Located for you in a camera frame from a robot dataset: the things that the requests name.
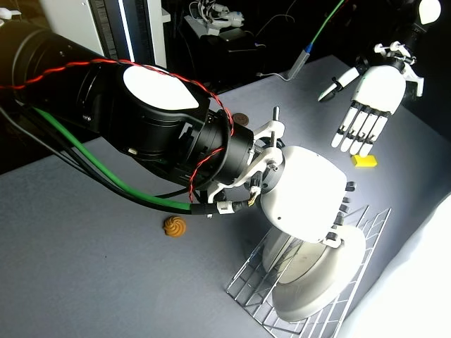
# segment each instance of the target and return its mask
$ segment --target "light strip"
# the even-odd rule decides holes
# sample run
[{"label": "light strip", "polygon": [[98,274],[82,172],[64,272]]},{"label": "light strip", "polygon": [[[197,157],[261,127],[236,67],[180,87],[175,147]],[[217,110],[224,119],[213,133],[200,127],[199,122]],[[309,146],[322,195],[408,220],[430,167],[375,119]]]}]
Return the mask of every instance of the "light strip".
[{"label": "light strip", "polygon": [[128,53],[130,54],[130,61],[135,62],[135,55],[133,54],[132,40],[130,39],[130,33],[128,32],[127,17],[125,16],[125,9],[123,0],[118,0],[119,11],[121,12],[122,26],[124,26],[125,40],[127,41]]}]

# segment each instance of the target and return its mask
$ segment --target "yellow sponge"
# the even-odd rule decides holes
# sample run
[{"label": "yellow sponge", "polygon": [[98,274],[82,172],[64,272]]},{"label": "yellow sponge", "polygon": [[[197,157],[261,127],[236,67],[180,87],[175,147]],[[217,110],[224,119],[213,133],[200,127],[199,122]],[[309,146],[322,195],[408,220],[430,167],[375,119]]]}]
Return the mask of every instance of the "yellow sponge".
[{"label": "yellow sponge", "polygon": [[378,161],[374,155],[368,155],[367,157],[352,155],[352,162],[356,167],[360,168],[372,168],[378,165]]}]

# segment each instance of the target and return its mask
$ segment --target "table surface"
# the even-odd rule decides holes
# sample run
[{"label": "table surface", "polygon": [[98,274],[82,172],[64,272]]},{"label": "table surface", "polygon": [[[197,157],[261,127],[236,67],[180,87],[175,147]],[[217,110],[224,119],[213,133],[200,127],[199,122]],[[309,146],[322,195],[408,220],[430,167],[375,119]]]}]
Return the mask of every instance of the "table surface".
[{"label": "table surface", "polygon": [[[330,141],[356,84],[316,102],[346,69],[330,56],[307,64],[299,79],[269,77],[221,97],[249,116],[251,129],[280,106],[286,144],[321,154],[357,182],[352,208],[370,204],[371,215],[393,207],[359,299],[451,190],[451,145],[400,107],[373,148],[379,165],[355,168]],[[103,139],[87,146],[132,186],[154,194],[176,187]],[[263,213],[189,216],[177,239],[161,229],[167,216],[121,199],[55,157],[0,176],[0,337],[269,337],[224,292],[270,226]]]}]

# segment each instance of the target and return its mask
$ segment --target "metal dish rack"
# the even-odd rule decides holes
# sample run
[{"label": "metal dish rack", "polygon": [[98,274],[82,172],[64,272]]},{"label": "metal dish rack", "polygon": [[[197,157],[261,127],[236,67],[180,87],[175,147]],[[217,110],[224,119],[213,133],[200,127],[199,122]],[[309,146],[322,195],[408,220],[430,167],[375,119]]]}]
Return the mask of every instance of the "metal dish rack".
[{"label": "metal dish rack", "polygon": [[[267,273],[261,262],[267,234],[233,276],[226,292],[275,338],[336,338],[392,210],[385,209],[364,221],[368,209],[369,206],[363,206],[345,216],[346,225],[355,225],[365,234],[366,251],[362,264],[348,286],[318,313],[299,322],[285,322],[277,316],[271,292],[295,254],[280,258],[276,266]],[[299,241],[294,242],[290,248],[299,244]],[[278,272],[283,262],[287,262],[286,266]]]}]

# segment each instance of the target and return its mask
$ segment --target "green wire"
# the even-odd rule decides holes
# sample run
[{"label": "green wire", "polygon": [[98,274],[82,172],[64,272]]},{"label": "green wire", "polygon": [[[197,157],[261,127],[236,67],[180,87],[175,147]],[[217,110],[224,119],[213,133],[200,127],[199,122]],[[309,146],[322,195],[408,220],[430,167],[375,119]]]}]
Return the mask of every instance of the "green wire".
[{"label": "green wire", "polygon": [[339,7],[343,4],[343,2],[345,2],[345,0],[340,0],[340,2],[338,3],[337,6],[335,6],[335,8],[333,9],[332,12],[330,12],[329,16],[324,20],[323,24],[321,25],[321,27],[319,28],[318,32],[316,32],[315,36],[313,37],[313,40],[310,42],[310,44],[314,44],[316,39],[318,39],[318,36],[321,34],[322,30],[324,29],[324,27],[326,26],[327,22],[330,20],[330,18],[332,18],[332,16],[335,14],[335,12],[339,9]]},{"label": "green wire", "polygon": [[183,203],[183,202],[177,202],[177,201],[171,201],[167,199],[160,199],[159,197],[155,197],[152,195],[145,194],[144,192],[140,192],[139,190],[136,190],[130,186],[128,186],[124,181],[122,181],[119,177],[114,175],[102,162],[100,162],[94,155],[92,155],[89,150],[81,144],[78,139],[72,135],[71,132],[69,132],[62,124],[60,124],[57,119],[55,119],[52,115],[49,113],[42,111],[38,108],[35,108],[35,110],[41,114],[43,118],[47,120],[51,125],[53,125],[66,139],[70,141],[74,145],[75,148],[77,148],[80,153],[83,154],[97,169],[99,169],[105,176],[107,176],[112,183],[120,187],[124,192],[129,193],[130,195],[133,195],[137,197],[138,199],[142,199],[144,201],[152,202],[155,204],[158,204],[160,206],[170,206],[172,208],[182,209],[182,210],[190,210],[190,204],[189,203]]}]

